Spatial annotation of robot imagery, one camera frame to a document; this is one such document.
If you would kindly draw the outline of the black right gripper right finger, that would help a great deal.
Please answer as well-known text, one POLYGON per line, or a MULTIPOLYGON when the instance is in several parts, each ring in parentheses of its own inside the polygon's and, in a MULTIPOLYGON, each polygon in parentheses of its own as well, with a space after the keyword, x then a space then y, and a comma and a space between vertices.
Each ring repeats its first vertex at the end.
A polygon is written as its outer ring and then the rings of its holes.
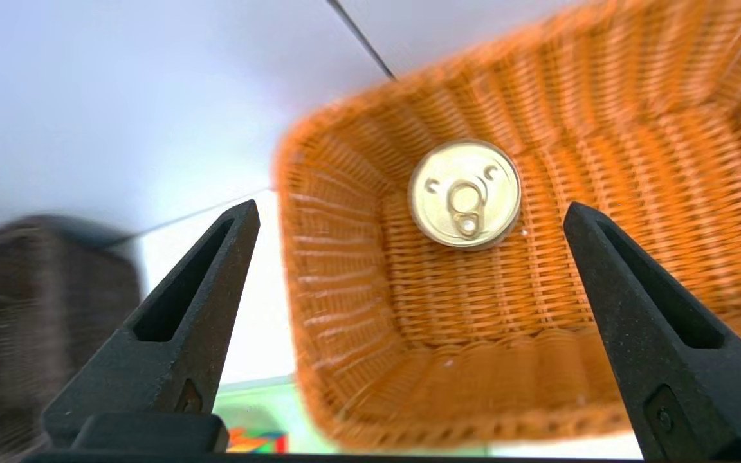
POLYGON ((645 460, 741 460, 741 338, 584 203, 563 229, 645 460))

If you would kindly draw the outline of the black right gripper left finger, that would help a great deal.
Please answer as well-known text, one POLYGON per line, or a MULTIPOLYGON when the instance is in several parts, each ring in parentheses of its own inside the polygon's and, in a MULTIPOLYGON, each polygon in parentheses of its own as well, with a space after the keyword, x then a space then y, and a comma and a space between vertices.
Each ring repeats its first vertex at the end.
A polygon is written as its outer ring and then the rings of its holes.
POLYGON ((252 199, 209 226, 45 408, 54 446, 100 414, 212 411, 259 228, 252 199))

